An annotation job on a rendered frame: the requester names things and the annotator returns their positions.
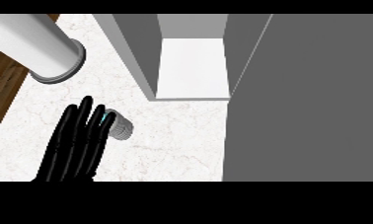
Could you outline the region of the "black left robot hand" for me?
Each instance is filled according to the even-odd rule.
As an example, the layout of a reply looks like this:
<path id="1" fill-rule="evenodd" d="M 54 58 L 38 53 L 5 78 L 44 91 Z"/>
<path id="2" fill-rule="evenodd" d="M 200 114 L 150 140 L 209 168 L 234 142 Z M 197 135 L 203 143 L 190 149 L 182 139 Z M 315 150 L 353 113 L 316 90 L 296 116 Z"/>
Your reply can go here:
<path id="1" fill-rule="evenodd" d="M 85 96 L 64 108 L 33 182 L 92 182 L 116 114 L 104 113 L 104 105 L 91 106 Z"/>

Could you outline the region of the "white cylinder with grey rim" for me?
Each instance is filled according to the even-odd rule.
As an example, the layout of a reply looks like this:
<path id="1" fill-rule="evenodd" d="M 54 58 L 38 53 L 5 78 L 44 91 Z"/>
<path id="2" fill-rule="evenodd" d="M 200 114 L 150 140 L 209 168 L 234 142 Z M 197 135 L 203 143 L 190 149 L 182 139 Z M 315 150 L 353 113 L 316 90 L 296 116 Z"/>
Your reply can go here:
<path id="1" fill-rule="evenodd" d="M 0 51 L 44 84 L 70 78 L 85 60 L 82 44 L 66 36 L 47 14 L 0 14 Z"/>

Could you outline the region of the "open grey cabinet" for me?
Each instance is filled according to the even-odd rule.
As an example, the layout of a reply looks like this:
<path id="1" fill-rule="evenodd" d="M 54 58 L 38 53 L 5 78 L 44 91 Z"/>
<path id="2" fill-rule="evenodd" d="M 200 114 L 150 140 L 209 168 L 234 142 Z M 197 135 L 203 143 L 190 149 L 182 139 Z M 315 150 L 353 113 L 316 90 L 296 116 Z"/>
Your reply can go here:
<path id="1" fill-rule="evenodd" d="M 226 101 L 269 14 L 97 14 L 148 101 Z"/>

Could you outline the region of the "dark grey cabinet door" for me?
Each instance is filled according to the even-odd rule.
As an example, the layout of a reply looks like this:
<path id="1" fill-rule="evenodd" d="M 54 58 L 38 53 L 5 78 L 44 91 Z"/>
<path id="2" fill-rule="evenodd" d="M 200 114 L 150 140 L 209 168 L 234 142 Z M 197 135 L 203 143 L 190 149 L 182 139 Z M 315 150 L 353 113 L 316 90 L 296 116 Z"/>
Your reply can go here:
<path id="1" fill-rule="evenodd" d="M 226 181 L 373 181 L 373 15 L 277 15 L 226 105 Z"/>

